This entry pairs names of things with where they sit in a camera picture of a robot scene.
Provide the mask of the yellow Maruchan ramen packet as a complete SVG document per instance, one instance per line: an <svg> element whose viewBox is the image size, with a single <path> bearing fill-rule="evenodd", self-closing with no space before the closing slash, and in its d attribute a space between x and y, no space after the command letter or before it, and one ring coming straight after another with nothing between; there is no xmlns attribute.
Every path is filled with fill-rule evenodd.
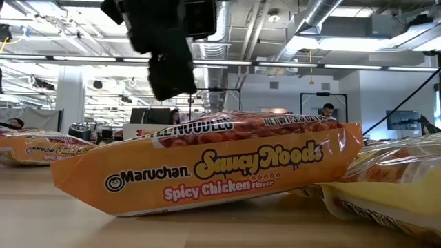
<svg viewBox="0 0 441 248"><path fill-rule="evenodd" d="M339 181L294 193L441 247L441 133L368 145Z"/></svg>

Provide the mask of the silver ribbed ventilation duct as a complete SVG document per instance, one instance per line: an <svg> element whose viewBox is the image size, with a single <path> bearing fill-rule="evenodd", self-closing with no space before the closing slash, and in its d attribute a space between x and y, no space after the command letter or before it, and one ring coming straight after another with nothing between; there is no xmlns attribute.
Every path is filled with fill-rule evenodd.
<svg viewBox="0 0 441 248"><path fill-rule="evenodd" d="M200 45L201 58L205 60L223 60L227 58L227 46L223 43L228 38L229 3L217 1L216 32L207 37L209 43ZM223 80L224 69L205 68L204 83L206 88L226 88ZM224 107L224 91L206 92L207 109L210 112L220 112Z"/></svg>
<svg viewBox="0 0 441 248"><path fill-rule="evenodd" d="M307 9L295 14L285 29L286 41L273 58L277 62L290 62L301 50L316 49L315 38L322 25L344 0L309 0Z"/></svg>

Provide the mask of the dark desk monitors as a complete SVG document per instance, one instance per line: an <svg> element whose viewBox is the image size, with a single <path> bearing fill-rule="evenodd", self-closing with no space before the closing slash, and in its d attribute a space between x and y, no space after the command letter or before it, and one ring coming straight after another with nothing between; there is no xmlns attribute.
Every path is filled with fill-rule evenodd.
<svg viewBox="0 0 441 248"><path fill-rule="evenodd" d="M170 121L170 108L133 108L131 124L167 125Z"/></svg>

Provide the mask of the dark wall monitor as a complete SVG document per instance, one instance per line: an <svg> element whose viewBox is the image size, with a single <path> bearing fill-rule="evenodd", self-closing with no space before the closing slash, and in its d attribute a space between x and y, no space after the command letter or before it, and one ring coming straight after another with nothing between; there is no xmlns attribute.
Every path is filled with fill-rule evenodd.
<svg viewBox="0 0 441 248"><path fill-rule="evenodd" d="M414 110L387 111L388 130L419 130L420 113Z"/></svg>

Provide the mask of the white structural column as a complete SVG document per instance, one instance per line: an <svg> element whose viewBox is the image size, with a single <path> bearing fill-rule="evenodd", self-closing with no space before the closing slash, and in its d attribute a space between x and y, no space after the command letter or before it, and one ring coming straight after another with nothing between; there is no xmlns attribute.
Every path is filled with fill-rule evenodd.
<svg viewBox="0 0 441 248"><path fill-rule="evenodd" d="M61 66L57 81L56 110L63 111L60 132L67 134L73 123L82 123L86 82L80 67Z"/></svg>

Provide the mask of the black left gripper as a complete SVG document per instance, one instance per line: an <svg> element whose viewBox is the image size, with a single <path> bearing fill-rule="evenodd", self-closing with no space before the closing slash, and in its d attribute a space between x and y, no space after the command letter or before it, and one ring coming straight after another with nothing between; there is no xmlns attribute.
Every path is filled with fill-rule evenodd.
<svg viewBox="0 0 441 248"><path fill-rule="evenodd" d="M189 0L123 0L123 16L133 49L150 54L151 89L158 101L194 94L191 36L193 6Z"/></svg>

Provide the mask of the black round bin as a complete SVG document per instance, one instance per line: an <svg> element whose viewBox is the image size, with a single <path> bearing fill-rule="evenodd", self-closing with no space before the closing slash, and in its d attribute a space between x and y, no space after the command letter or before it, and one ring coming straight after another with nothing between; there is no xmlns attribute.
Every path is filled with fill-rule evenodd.
<svg viewBox="0 0 441 248"><path fill-rule="evenodd" d="M70 136L82 139L84 141L90 141L91 138L91 128L89 125L84 123L73 123L69 126L68 134Z"/></svg>

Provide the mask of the orange Saucy Noods noodle packet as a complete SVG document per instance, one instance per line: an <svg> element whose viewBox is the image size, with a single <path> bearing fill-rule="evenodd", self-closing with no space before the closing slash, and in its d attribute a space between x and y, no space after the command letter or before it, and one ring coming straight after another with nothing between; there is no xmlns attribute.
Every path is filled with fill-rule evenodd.
<svg viewBox="0 0 441 248"><path fill-rule="evenodd" d="M51 164L55 187L113 216L277 194L341 179L363 146L358 123L220 112Z"/></svg>
<svg viewBox="0 0 441 248"><path fill-rule="evenodd" d="M0 128L0 164L46 166L53 161L81 155L96 145L80 138L40 129Z"/></svg>

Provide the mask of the grey partition panel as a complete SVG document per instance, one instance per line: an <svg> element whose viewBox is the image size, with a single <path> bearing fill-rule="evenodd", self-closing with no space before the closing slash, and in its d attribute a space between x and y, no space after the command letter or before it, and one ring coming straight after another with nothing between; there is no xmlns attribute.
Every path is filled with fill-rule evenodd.
<svg viewBox="0 0 441 248"><path fill-rule="evenodd" d="M44 110L26 107L19 116L24 128L37 128L58 132L63 119L63 110Z"/></svg>

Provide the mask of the black ceiling pendant fixture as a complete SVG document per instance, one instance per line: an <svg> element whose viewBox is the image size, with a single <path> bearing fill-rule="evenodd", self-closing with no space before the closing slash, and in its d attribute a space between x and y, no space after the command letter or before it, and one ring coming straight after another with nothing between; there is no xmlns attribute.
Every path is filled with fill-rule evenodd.
<svg viewBox="0 0 441 248"><path fill-rule="evenodd" d="M11 38L10 26L0 23L0 42L8 42Z"/></svg>

